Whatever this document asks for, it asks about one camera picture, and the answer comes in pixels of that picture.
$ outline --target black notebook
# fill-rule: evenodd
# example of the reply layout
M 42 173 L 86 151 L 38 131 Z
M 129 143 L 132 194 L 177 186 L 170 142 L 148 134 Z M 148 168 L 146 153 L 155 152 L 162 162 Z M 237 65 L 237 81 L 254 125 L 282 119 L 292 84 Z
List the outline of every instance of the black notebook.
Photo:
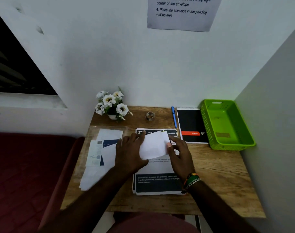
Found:
M 186 143 L 209 143 L 202 115 L 197 108 L 177 108 L 180 136 Z

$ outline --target person's left hand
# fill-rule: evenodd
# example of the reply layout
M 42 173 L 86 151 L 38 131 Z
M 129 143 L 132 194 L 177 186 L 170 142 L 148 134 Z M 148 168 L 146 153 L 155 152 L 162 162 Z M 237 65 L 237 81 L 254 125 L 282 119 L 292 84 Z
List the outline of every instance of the person's left hand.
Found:
M 129 175 L 136 173 L 148 164 L 139 155 L 140 146 L 144 141 L 145 131 L 141 135 L 132 133 L 120 139 L 116 144 L 115 167 L 121 168 Z

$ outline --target dark window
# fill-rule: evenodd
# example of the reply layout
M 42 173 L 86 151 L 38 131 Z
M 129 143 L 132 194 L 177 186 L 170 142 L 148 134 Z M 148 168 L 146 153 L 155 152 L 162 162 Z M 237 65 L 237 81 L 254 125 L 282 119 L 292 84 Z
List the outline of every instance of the dark window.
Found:
M 0 92 L 57 95 L 1 17 Z

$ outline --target white flower pot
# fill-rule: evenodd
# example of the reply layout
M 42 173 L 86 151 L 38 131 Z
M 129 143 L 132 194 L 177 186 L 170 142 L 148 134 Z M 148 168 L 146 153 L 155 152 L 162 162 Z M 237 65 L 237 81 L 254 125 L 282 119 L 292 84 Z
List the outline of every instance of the white flower pot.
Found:
M 117 120 L 116 114 L 108 114 L 108 116 L 111 120 Z

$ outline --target green plastic basket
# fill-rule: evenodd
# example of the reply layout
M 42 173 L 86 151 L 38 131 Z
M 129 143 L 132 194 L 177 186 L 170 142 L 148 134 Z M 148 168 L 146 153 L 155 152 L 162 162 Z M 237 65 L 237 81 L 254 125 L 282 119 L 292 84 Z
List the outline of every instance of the green plastic basket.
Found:
M 214 150 L 244 150 L 255 141 L 234 101 L 203 100 L 200 111 Z

